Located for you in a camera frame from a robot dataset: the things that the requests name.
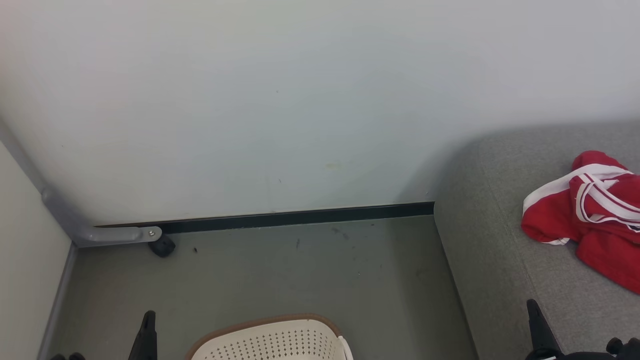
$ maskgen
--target red and white garment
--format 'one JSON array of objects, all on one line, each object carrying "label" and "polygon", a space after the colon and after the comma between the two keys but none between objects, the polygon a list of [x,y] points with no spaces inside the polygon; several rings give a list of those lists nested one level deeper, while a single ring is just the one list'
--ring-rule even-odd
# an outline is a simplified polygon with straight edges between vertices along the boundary
[{"label": "red and white garment", "polygon": [[522,229],[542,243],[576,241],[579,259],[640,293],[640,176],[600,151],[572,170],[527,196]]}]

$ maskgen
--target laundry basket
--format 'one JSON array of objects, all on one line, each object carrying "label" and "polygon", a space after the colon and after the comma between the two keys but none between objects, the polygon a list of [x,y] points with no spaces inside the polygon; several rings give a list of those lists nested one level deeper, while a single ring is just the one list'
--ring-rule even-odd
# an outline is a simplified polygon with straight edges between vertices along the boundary
[{"label": "laundry basket", "polygon": [[285,315],[241,323],[198,340],[185,360],[353,360],[329,319]]}]

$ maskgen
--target white wall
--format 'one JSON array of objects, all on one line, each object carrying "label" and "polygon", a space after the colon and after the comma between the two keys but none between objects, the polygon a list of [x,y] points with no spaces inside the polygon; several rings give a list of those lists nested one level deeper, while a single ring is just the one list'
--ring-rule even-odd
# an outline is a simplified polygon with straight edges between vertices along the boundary
[{"label": "white wall", "polygon": [[0,143],[0,359],[36,359],[70,245]]},{"label": "white wall", "polygon": [[101,224],[432,199],[473,136],[640,115],[639,0],[5,0],[0,13],[0,112]]}]

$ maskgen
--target robotic hand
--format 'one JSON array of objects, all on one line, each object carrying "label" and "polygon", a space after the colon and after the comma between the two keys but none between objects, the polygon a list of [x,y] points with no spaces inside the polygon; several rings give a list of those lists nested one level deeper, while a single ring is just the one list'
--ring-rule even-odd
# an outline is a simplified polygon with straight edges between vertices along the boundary
[{"label": "robotic hand", "polygon": [[640,360],[640,340],[636,338],[626,344],[613,338],[607,344],[607,352],[574,352],[564,355],[535,300],[527,301],[527,311],[533,351],[526,360]]},{"label": "robotic hand", "polygon": [[[147,311],[145,317],[142,318],[140,331],[136,335],[133,342],[129,360],[157,360],[157,335],[156,335],[156,313]],[[67,360],[64,356],[58,354],[51,360]],[[73,353],[68,360],[85,360],[81,354]]]}]

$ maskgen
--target sofa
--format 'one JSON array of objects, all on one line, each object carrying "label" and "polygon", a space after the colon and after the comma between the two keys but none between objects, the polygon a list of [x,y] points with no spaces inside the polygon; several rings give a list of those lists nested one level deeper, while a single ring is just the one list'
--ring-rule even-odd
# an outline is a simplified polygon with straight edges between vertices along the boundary
[{"label": "sofa", "polygon": [[640,337],[640,295],[582,263],[572,241],[546,245],[520,228],[525,197],[569,173],[586,150],[640,174],[640,122],[497,134],[451,163],[435,220],[480,360],[524,359],[531,351],[527,299],[538,302],[565,354],[604,352],[613,337]]}]

